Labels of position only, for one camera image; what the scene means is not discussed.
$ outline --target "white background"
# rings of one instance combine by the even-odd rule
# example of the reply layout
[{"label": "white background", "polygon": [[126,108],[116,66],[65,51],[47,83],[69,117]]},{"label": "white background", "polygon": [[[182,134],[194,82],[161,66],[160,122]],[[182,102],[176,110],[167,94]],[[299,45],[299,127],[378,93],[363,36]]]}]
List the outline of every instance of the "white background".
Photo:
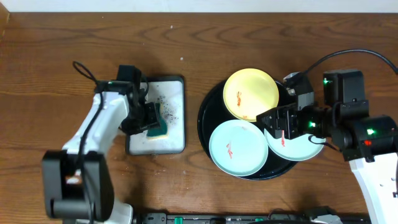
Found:
[{"label": "white background", "polygon": [[0,0],[10,12],[398,12],[398,0]]}]

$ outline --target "red led light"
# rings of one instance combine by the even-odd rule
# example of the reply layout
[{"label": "red led light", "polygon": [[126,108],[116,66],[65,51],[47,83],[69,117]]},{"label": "red led light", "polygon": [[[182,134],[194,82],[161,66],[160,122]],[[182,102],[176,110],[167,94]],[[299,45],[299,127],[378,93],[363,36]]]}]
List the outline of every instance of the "red led light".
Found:
[{"label": "red led light", "polygon": [[365,140],[365,146],[371,146],[372,145],[372,141],[370,140]]}]

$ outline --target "green led light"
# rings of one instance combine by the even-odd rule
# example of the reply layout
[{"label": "green led light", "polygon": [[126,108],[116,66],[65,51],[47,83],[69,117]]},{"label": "green led light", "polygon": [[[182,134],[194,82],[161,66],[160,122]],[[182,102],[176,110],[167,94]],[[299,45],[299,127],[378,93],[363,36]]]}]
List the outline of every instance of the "green led light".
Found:
[{"label": "green led light", "polygon": [[308,127],[309,128],[315,128],[317,124],[315,124],[314,122],[310,121]]},{"label": "green led light", "polygon": [[366,131],[368,132],[368,134],[375,134],[376,133],[375,130],[373,130],[373,129],[368,129]]}]

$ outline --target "yellow plate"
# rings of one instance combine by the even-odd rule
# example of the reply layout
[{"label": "yellow plate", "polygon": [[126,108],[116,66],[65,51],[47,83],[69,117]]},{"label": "yellow plate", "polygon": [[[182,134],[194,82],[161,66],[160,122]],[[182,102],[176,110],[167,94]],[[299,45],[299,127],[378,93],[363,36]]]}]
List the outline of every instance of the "yellow plate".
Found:
[{"label": "yellow plate", "polygon": [[267,73],[245,68],[226,81],[224,103],[229,112],[242,120],[255,122],[256,116],[278,105],[278,87]]}]

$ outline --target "white plate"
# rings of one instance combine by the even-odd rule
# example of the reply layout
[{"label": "white plate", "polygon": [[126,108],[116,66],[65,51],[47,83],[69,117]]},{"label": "white plate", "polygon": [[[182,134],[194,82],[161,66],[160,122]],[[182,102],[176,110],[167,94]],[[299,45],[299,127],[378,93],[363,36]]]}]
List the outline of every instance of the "white plate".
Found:
[{"label": "white plate", "polygon": [[268,157],[266,137],[255,125],[242,120],[220,124],[211,134],[209,150],[214,163],[227,174],[254,174]]},{"label": "white plate", "polygon": [[[274,139],[268,131],[264,130],[267,142],[271,150],[278,156],[290,161],[304,161],[316,156],[323,148],[321,144],[314,144],[308,140],[309,134],[304,134],[295,139],[285,139],[284,146],[282,145],[282,138]],[[324,143],[326,139],[312,137],[311,140],[315,143]]]}]

